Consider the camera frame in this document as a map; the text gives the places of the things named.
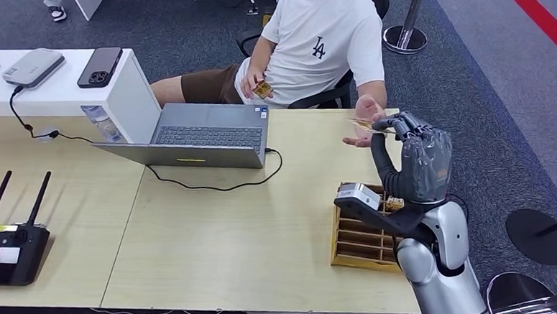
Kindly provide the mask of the person's left hand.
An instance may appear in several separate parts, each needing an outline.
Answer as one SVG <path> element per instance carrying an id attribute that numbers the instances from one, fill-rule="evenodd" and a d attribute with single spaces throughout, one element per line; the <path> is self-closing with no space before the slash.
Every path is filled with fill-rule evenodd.
<path id="1" fill-rule="evenodd" d="M 354 119 L 356 121 L 370 121 L 374 123 L 379 119 L 386 117 L 385 110 L 382 106 L 370 95 L 362 95 L 356 102 L 354 109 Z M 342 142 L 357 148 L 370 147 L 373 133 L 363 129 L 355 123 L 351 123 L 354 128 L 354 135 L 352 137 L 344 137 Z"/>

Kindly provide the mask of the person's right hand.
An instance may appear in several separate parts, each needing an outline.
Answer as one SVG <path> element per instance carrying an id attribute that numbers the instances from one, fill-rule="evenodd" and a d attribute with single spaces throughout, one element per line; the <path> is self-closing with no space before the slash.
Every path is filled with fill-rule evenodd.
<path id="1" fill-rule="evenodd" d="M 240 82 L 240 89 L 246 99 L 250 99 L 254 95 L 254 89 L 257 84 L 264 80 L 264 69 L 257 66 L 249 66 L 244 78 Z"/>

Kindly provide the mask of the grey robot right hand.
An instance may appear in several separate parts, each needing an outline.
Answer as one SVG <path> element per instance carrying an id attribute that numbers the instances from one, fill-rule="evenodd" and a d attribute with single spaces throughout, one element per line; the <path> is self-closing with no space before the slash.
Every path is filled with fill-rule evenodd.
<path id="1" fill-rule="evenodd" d="M 452 143 L 449 134 L 408 111 L 376 120 L 371 153 L 386 192 L 414 203 L 437 203 L 446 197 L 451 176 Z M 386 150 L 385 129 L 395 130 L 402 143 L 401 169 Z"/>

